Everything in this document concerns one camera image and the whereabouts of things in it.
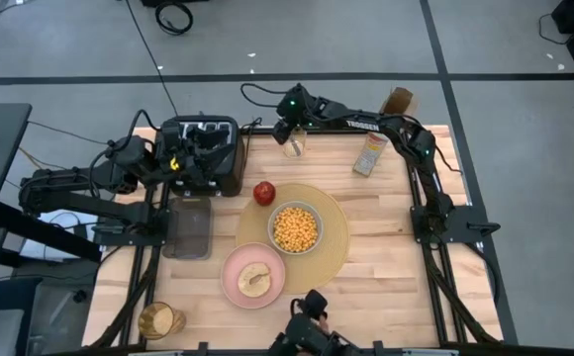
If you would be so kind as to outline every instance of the chickpeas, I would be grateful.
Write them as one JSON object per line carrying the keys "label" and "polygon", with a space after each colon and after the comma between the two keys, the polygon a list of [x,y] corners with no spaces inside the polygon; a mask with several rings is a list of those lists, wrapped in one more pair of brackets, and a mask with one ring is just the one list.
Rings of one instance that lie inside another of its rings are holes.
{"label": "chickpeas", "polygon": [[285,208],[276,215],[274,240],[288,252],[304,252],[318,239],[314,216],[302,208]]}

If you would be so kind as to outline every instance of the pink plate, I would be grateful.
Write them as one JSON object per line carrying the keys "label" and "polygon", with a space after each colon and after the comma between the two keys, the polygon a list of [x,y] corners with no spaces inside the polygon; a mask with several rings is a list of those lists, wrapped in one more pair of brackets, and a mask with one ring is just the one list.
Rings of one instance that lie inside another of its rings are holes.
{"label": "pink plate", "polygon": [[[250,263],[262,262],[269,267],[269,291],[250,298],[239,290],[239,274]],[[230,302],[245,309],[259,309],[274,302],[285,284],[285,264],[273,248],[259,242],[246,243],[230,253],[221,269],[221,287]]]}

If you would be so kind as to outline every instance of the butcher block tabletop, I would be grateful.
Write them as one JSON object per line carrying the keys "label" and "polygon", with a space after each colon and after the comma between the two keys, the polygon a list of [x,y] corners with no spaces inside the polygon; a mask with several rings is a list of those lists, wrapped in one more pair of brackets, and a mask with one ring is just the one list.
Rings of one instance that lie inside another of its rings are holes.
{"label": "butcher block tabletop", "polygon": [[[456,168],[448,127],[427,129]],[[150,128],[136,129],[136,133],[149,139],[155,134]],[[438,346],[424,258],[413,237],[409,214],[413,200],[405,162],[388,144],[370,177],[354,173],[352,166],[364,139],[364,134],[309,134],[304,156],[294,159],[286,157],[270,135],[254,135],[240,195],[211,198],[211,257],[201,261],[159,259],[153,300],[183,311],[187,324],[177,334],[149,341],[147,348],[197,349],[200,341],[207,341],[211,349],[267,349],[284,331],[290,318],[289,302],[304,296],[281,295],[268,307],[244,310],[223,294],[220,281],[222,263],[235,248],[239,215],[252,199],[252,188],[265,180],[276,185],[289,182],[318,187],[333,196],[346,215],[351,234],[348,257],[337,275],[317,289],[329,301],[331,330],[360,347],[372,347],[373,340],[383,341],[385,347]],[[467,198],[461,175],[450,172],[440,158],[435,161],[443,191],[454,204],[464,205]],[[141,188],[117,196],[116,201],[143,199]],[[448,249],[460,299],[492,336],[502,339],[483,260],[462,244],[448,244]],[[147,247],[143,270],[149,252]],[[134,253],[134,247],[122,247],[100,267],[83,345],[95,341],[122,307]],[[453,341],[450,308],[445,298],[441,302],[448,337]],[[140,301],[130,343],[138,341],[137,319],[143,308],[144,301]]]}

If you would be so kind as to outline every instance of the yellow label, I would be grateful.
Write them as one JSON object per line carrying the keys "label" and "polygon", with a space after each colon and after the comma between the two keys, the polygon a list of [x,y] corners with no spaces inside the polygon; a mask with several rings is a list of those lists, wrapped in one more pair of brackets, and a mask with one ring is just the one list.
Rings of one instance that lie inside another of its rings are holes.
{"label": "yellow label", "polygon": [[177,163],[177,157],[172,157],[170,160],[170,169],[179,170],[179,163]]}

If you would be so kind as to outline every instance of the white bowl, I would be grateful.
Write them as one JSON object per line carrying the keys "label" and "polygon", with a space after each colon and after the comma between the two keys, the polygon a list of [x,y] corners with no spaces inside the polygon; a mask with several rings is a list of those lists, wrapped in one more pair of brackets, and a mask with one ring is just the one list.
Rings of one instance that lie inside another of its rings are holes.
{"label": "white bowl", "polygon": [[[278,213],[282,212],[285,208],[301,208],[311,213],[312,216],[314,216],[314,220],[316,221],[316,226],[318,228],[318,237],[316,238],[316,242],[314,243],[314,245],[303,252],[285,251],[282,247],[278,245],[278,243],[276,243],[276,240],[274,239],[274,221],[276,220],[276,216],[278,215]],[[271,243],[273,243],[278,250],[284,253],[292,255],[305,254],[316,248],[316,246],[318,246],[320,241],[323,239],[323,220],[320,219],[320,214],[318,214],[318,212],[314,209],[314,207],[310,206],[309,204],[299,201],[288,202],[276,208],[274,212],[271,214],[271,216],[269,216],[269,222],[267,223],[267,236],[269,237]]]}

